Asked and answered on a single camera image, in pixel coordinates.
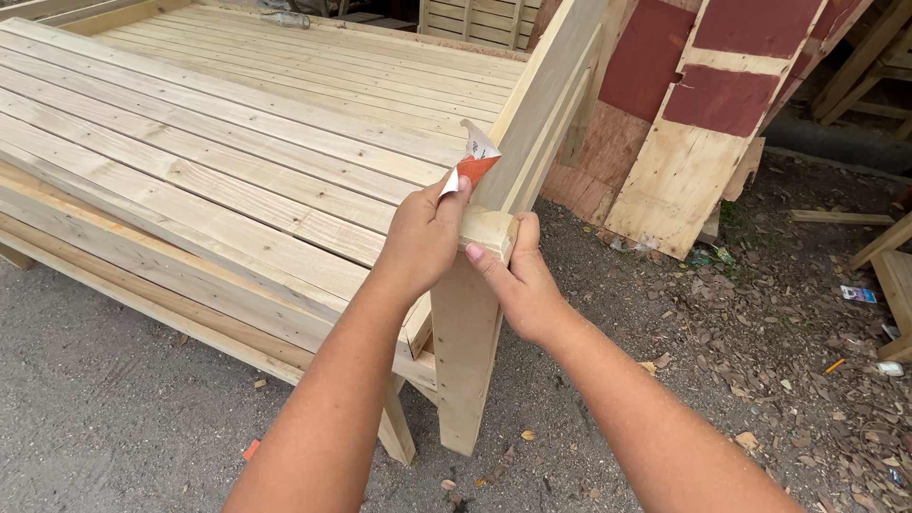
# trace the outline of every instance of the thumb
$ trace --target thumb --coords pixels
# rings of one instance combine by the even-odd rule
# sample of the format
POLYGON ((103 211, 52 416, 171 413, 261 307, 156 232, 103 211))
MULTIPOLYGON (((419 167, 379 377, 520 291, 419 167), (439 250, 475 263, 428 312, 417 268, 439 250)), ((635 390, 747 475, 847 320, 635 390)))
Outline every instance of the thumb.
POLYGON ((507 270, 507 267, 500 260, 494 258, 487 249, 472 243, 466 246, 465 256, 469 258, 472 267, 482 273, 484 280, 488 282, 488 285, 502 303, 508 296, 513 294, 513 290, 519 285, 519 282, 507 270))

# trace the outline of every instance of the wood block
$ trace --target wood block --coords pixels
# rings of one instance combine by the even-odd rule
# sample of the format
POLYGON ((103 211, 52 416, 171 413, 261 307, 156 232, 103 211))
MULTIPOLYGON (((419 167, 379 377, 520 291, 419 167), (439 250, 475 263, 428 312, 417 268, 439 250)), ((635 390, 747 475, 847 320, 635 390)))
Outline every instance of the wood block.
POLYGON ((818 210, 790 210, 793 221, 805 223, 838 223, 841 225, 895 225, 889 215, 850 214, 847 212, 820 212, 818 210))

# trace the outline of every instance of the fingernail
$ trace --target fingernail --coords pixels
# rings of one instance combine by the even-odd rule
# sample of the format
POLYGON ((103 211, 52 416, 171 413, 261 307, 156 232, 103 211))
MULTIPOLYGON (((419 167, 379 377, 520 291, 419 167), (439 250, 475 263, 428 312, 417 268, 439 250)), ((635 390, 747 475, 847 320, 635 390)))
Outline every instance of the fingernail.
POLYGON ((478 258, 481 255, 482 255, 481 246, 478 246, 477 244, 472 243, 465 247, 465 256, 467 256, 470 260, 478 260, 478 258))

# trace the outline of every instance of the trash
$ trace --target trash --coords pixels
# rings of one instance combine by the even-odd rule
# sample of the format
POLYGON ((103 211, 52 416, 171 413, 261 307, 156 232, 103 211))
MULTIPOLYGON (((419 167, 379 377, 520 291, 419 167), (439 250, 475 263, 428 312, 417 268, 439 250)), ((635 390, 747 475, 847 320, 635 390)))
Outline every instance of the trash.
POLYGON ((247 447, 247 450, 244 451, 244 453, 242 454, 244 459, 247 461, 250 461, 250 458, 254 457, 254 452, 256 451, 256 448, 259 446, 260 446, 260 441, 257 440, 256 438, 254 438, 254 440, 250 443, 250 446, 247 447))
POLYGON ((303 29, 310 28, 310 16, 301 13, 287 13, 285 11, 276 11, 268 15, 260 15, 260 21, 268 21, 278 26, 300 26, 303 29))
POLYGON ((843 298, 845 299, 864 301, 865 303, 877 303, 877 299, 874 298, 874 292, 867 288, 847 287, 842 285, 842 290, 843 298))
POLYGON ((887 337, 889 337, 890 340, 896 340, 899 338, 899 328, 896 326, 887 326, 886 324, 881 324, 880 328, 884 331, 884 333, 886 333, 887 337))
POLYGON ((707 266, 710 264, 710 256, 702 249, 694 248, 690 252, 690 263, 694 266, 707 266))
POLYGON ((837 361, 837 362, 834 363, 833 365, 830 365, 830 366, 826 369, 826 371, 824 371, 824 373, 829 374, 830 372, 833 371, 833 369, 835 369, 836 367, 839 367, 840 365, 842 365, 844 361, 845 361, 845 358, 840 358, 839 361, 837 361))
POLYGON ((735 265, 735 259, 729 254, 729 250, 724 247, 716 248, 716 255, 719 256, 719 259, 729 266, 735 265))
POLYGON ((903 366, 895 361, 879 361, 877 369, 887 376, 902 376, 903 366))

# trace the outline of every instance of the wooden leg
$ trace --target wooden leg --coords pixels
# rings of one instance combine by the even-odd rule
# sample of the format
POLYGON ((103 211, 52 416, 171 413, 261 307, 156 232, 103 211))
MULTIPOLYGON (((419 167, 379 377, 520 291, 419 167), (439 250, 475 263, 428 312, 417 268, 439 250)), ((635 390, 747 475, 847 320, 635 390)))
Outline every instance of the wooden leg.
POLYGON ((437 358, 440 442, 471 456, 497 350, 497 297, 464 253, 430 291, 437 358))
POLYGON ((2 243, 0 243, 0 257, 24 271, 35 264, 35 260, 2 243))
POLYGON ((411 439, 409 424, 405 420, 402 403, 399 402, 399 389, 404 382, 405 379, 399 376, 393 376, 393 379, 389 380, 378 436, 389 457, 409 466, 411 458, 415 455, 415 442, 411 439))

